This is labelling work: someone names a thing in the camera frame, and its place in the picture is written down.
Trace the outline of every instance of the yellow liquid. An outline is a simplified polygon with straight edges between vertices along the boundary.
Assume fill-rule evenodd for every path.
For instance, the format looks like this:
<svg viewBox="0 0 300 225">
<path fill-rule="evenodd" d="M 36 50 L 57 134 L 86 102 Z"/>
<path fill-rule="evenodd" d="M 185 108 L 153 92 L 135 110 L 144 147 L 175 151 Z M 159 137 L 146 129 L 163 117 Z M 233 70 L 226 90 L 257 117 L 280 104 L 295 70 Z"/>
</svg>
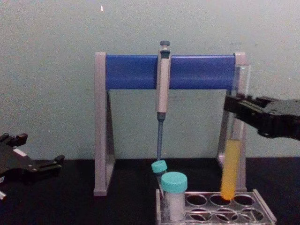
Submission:
<svg viewBox="0 0 300 225">
<path fill-rule="evenodd" d="M 221 196 L 231 200 L 235 195 L 236 179 L 240 162 L 240 140 L 228 139 L 225 147 Z"/>
</svg>

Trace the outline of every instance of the pale green wall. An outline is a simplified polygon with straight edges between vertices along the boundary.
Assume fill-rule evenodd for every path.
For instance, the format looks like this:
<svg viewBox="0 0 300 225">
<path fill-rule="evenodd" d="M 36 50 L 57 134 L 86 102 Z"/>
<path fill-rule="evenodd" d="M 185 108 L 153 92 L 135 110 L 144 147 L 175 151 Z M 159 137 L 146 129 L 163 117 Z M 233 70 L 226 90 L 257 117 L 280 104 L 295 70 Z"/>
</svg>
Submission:
<svg viewBox="0 0 300 225">
<path fill-rule="evenodd" d="M 250 93 L 300 98 L 298 0 L 0 1 L 0 132 L 29 134 L 33 158 L 93 158 L 94 52 L 248 53 Z M 171 91 L 166 157 L 213 157 L 223 90 Z M 153 158 L 153 90 L 113 91 L 118 158 Z M 299 156 L 299 142 L 248 129 L 250 157 Z"/>
</svg>

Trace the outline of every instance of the teal cap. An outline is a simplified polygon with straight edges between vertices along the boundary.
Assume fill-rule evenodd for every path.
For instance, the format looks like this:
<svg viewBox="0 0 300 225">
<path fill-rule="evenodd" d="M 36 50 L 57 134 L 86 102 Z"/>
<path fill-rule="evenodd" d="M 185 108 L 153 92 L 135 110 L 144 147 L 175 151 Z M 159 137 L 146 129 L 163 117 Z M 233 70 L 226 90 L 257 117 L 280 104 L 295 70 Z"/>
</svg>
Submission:
<svg viewBox="0 0 300 225">
<path fill-rule="evenodd" d="M 167 169 L 167 164 L 164 160 L 159 160 L 151 164 L 154 173 L 161 173 Z"/>
<path fill-rule="evenodd" d="M 169 193 L 182 193 L 188 187 L 188 178 L 180 172 L 166 172 L 161 177 L 161 186 Z"/>
</svg>

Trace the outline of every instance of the black tabletop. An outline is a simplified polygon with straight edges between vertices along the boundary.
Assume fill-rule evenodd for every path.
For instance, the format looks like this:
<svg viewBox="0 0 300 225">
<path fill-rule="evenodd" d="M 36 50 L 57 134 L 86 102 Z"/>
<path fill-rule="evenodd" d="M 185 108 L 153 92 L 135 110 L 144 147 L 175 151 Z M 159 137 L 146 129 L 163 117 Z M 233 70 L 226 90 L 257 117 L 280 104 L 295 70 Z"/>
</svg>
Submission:
<svg viewBox="0 0 300 225">
<path fill-rule="evenodd" d="M 156 178 L 150 159 L 117 160 L 106 197 L 94 197 L 94 161 L 67 160 L 59 177 L 8 183 L 0 202 L 4 225 L 154 225 Z M 167 159 L 187 175 L 190 191 L 219 191 L 215 159 Z M 300 224 L 300 158 L 248 158 L 247 188 L 257 189 L 278 225 Z"/>
</svg>

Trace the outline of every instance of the vial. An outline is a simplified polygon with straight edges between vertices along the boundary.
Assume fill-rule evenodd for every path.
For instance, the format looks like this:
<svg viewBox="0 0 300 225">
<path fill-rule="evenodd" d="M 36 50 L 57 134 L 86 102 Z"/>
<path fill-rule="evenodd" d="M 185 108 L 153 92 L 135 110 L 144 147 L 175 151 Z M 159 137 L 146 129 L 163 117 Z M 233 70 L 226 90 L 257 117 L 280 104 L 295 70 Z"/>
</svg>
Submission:
<svg viewBox="0 0 300 225">
<path fill-rule="evenodd" d="M 185 216 L 185 191 L 188 178 L 180 172 L 166 172 L 161 177 L 164 190 L 164 212 L 171 221 L 182 220 Z"/>
<path fill-rule="evenodd" d="M 164 197 L 164 192 L 163 192 L 162 187 L 161 187 L 161 176 L 164 173 L 166 173 L 167 164 L 165 163 L 164 160 L 159 160 L 159 161 L 156 161 L 156 162 L 152 163 L 151 168 L 152 168 L 152 171 L 156 175 L 159 190 L 160 190 L 160 194 L 161 194 L 162 197 Z"/>
</svg>

